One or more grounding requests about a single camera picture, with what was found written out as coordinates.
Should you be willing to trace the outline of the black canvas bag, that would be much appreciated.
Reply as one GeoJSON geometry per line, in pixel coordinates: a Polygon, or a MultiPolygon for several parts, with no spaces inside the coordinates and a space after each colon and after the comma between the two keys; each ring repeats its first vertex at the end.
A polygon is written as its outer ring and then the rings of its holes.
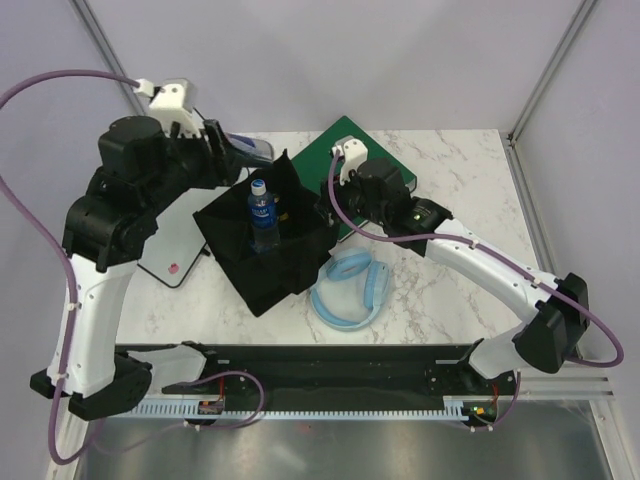
{"type": "Polygon", "coordinates": [[[259,317],[288,295],[314,285],[337,241],[325,241],[315,228],[289,233],[279,226],[280,244],[256,253],[248,209],[250,183],[255,179],[264,180],[267,189],[282,198],[300,190],[292,161],[283,153],[271,167],[254,171],[193,217],[215,260],[251,313],[259,317]]]}

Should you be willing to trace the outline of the water bottle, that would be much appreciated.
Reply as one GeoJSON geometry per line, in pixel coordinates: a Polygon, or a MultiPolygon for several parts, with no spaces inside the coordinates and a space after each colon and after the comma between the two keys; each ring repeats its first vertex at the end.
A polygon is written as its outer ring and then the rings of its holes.
{"type": "Polygon", "coordinates": [[[248,209],[254,251],[263,253],[276,247],[280,243],[276,202],[264,180],[251,181],[248,209]]]}
{"type": "Polygon", "coordinates": [[[242,160],[242,165],[245,167],[267,168],[275,161],[274,148],[266,140],[232,133],[227,133],[227,138],[236,149],[244,152],[247,160],[242,160]]]}

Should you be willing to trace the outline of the green glass bottle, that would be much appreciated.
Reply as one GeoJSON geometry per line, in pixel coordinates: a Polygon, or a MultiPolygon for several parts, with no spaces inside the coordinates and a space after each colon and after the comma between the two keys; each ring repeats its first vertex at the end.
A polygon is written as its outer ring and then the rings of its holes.
{"type": "Polygon", "coordinates": [[[289,203],[280,196],[276,196],[274,202],[276,206],[278,225],[280,227],[289,228],[291,225],[289,203]]]}

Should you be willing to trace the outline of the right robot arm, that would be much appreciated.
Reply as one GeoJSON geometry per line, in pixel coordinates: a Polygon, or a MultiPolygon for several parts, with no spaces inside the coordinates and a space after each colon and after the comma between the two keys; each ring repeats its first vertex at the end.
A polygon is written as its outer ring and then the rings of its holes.
{"type": "Polygon", "coordinates": [[[330,219],[358,218],[380,226],[386,239],[454,269],[507,306],[521,326],[476,341],[462,359],[458,381],[477,394],[494,378],[522,366],[555,374],[572,360],[589,321],[588,287],[580,276],[560,278],[518,262],[467,229],[438,203],[414,196],[385,158],[365,161],[345,180],[320,187],[330,219]]]}

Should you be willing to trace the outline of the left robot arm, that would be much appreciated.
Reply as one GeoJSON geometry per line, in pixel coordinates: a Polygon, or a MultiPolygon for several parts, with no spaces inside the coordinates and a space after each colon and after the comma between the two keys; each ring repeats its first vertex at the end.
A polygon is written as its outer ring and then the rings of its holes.
{"type": "Polygon", "coordinates": [[[86,193],[69,208],[62,260],[73,279],[50,365],[30,387],[85,421],[132,410],[150,389],[156,369],[115,347],[124,297],[158,230],[157,219],[190,189],[230,186],[241,169],[220,123],[199,135],[163,128],[149,116],[123,117],[98,140],[101,166],[86,193]]]}

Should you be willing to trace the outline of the light blue headphones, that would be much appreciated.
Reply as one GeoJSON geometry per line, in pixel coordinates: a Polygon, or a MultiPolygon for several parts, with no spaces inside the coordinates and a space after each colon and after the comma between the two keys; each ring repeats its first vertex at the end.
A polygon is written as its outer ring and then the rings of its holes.
{"type": "Polygon", "coordinates": [[[329,327],[351,332],[367,327],[380,314],[391,288],[388,264],[366,248],[342,250],[318,271],[310,288],[316,315],[329,327]]]}

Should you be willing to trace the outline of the white whiteboard red writing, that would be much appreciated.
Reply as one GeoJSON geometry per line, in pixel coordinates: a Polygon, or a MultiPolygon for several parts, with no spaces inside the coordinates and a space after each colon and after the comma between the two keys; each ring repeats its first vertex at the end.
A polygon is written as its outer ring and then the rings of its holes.
{"type": "Polygon", "coordinates": [[[206,244],[193,214],[228,190],[190,189],[182,194],[157,217],[158,230],[146,241],[139,267],[167,287],[179,287],[206,244]]]}

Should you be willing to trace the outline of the left corner frame post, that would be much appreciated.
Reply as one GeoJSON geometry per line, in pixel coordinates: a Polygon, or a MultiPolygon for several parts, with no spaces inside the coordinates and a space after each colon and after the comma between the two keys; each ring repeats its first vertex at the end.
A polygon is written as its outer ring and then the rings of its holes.
{"type": "MultiPolygon", "coordinates": [[[[82,27],[91,39],[105,67],[111,73],[125,76],[126,71],[120,62],[116,51],[106,35],[96,13],[87,0],[69,0],[69,6],[78,17],[82,27]]],[[[119,90],[123,99],[132,114],[144,115],[145,109],[141,100],[133,93],[130,86],[119,85],[119,90]]]]}

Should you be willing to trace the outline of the corner frame post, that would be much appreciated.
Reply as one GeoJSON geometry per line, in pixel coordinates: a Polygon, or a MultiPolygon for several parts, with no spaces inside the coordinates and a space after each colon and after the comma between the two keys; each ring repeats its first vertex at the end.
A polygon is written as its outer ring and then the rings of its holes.
{"type": "Polygon", "coordinates": [[[600,1],[598,0],[582,0],[579,2],[577,9],[571,16],[551,56],[538,77],[533,90],[524,103],[514,126],[505,136],[509,147],[514,148],[524,133],[538,105],[551,87],[555,77],[559,74],[565,60],[568,58],[579,36],[599,4],[600,1]]]}
{"type": "MultiPolygon", "coordinates": [[[[105,67],[111,73],[125,76],[126,71],[120,62],[116,51],[106,35],[96,13],[87,0],[69,0],[69,6],[78,17],[82,27],[91,39],[105,67]]],[[[119,85],[119,90],[123,99],[132,114],[144,115],[145,109],[141,100],[133,93],[130,86],[119,85]]]]}

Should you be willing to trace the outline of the right corner frame post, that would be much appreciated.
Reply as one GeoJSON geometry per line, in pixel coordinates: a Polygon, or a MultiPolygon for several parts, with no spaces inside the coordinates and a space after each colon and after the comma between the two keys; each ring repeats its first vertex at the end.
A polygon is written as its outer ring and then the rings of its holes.
{"type": "Polygon", "coordinates": [[[559,74],[565,60],[568,58],[579,36],[599,4],[600,1],[598,0],[582,0],[579,2],[577,9],[571,16],[551,56],[538,77],[533,90],[524,103],[514,126],[505,136],[509,147],[514,148],[524,133],[538,105],[551,87],[555,77],[559,74]]]}

